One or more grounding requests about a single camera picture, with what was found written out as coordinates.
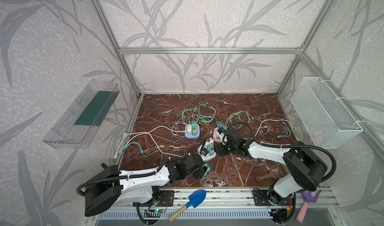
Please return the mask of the pink power socket cube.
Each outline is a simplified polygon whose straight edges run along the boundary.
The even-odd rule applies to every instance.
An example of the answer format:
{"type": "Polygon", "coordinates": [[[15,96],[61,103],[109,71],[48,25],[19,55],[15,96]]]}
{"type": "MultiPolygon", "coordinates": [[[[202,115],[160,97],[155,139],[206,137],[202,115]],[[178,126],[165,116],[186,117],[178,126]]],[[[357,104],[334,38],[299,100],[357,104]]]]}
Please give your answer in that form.
{"type": "Polygon", "coordinates": [[[215,143],[218,143],[218,144],[222,143],[222,136],[219,133],[218,128],[214,129],[213,140],[214,140],[215,143]]]}

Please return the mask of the white power socket cube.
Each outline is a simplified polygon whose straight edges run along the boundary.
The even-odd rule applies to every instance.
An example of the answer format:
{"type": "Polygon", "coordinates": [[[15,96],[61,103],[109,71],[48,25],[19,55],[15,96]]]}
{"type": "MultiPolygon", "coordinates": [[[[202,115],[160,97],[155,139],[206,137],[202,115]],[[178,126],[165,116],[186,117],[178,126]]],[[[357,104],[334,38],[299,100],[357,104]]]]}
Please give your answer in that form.
{"type": "Polygon", "coordinates": [[[204,145],[200,146],[198,149],[198,154],[201,156],[204,162],[208,162],[214,159],[217,155],[214,149],[214,140],[207,139],[204,145]]]}

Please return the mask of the blue power socket cube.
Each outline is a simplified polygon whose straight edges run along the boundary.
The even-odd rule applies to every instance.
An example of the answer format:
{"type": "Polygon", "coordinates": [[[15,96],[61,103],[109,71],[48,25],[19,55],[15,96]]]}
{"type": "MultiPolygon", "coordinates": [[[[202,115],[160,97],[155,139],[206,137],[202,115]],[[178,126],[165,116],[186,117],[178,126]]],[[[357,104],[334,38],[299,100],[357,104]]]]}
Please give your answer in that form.
{"type": "Polygon", "coordinates": [[[200,126],[196,123],[187,124],[185,126],[185,137],[189,140],[198,139],[200,137],[200,126]]]}

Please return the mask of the teal charger plug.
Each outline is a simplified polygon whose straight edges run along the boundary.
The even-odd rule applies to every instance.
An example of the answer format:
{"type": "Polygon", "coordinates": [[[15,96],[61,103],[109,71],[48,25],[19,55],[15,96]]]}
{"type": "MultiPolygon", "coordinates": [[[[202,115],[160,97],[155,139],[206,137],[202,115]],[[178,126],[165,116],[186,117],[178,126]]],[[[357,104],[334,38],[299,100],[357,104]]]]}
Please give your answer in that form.
{"type": "Polygon", "coordinates": [[[216,153],[213,146],[208,146],[207,150],[209,151],[210,156],[214,156],[216,153]]]}
{"type": "Polygon", "coordinates": [[[211,169],[212,169],[212,166],[209,163],[205,163],[203,165],[203,170],[204,170],[205,174],[207,174],[211,169]]]}

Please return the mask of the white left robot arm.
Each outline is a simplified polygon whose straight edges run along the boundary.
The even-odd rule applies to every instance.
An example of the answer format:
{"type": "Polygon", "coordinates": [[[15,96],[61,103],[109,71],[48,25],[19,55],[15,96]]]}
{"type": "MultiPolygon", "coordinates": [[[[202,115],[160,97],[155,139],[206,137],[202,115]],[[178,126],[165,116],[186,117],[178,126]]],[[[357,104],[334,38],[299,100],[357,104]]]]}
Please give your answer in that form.
{"type": "Polygon", "coordinates": [[[147,204],[160,199],[160,187],[178,185],[193,177],[201,179],[211,170],[198,153],[179,159],[168,159],[157,168],[139,171],[119,170],[105,166],[96,176],[77,187],[85,198],[85,217],[107,211],[115,203],[147,204]]]}

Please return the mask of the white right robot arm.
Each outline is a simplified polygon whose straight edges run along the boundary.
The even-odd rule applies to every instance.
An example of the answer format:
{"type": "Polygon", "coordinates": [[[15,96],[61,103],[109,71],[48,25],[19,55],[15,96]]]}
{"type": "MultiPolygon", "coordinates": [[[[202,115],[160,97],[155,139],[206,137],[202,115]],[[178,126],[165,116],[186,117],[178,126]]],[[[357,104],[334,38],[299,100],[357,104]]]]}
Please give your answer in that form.
{"type": "Polygon", "coordinates": [[[234,129],[219,129],[216,135],[222,141],[215,147],[219,156],[237,154],[251,159],[277,162],[288,168],[288,174],[279,178],[268,190],[267,196],[273,204],[298,191],[314,192],[337,169],[336,159],[329,151],[304,145],[300,141],[278,146],[254,139],[246,140],[234,129]]]}

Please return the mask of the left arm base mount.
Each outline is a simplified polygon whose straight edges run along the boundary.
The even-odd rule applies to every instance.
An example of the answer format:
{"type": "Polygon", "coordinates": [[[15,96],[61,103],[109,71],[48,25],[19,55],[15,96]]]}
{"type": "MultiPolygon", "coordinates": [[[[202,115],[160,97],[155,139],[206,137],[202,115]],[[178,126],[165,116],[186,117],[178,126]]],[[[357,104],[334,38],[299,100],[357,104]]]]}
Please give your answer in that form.
{"type": "Polygon", "coordinates": [[[171,207],[175,199],[175,191],[159,190],[153,193],[152,199],[148,202],[149,206],[171,207]]]}

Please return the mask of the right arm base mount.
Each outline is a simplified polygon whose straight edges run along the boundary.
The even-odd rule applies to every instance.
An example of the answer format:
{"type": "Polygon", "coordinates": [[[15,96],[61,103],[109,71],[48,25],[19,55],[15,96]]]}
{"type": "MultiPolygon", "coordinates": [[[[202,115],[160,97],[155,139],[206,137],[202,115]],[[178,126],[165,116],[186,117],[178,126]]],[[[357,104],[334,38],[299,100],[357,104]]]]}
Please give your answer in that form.
{"type": "Polygon", "coordinates": [[[259,188],[253,188],[252,194],[255,206],[288,207],[292,205],[292,194],[282,198],[275,193],[272,193],[271,196],[269,190],[262,190],[259,188]]]}

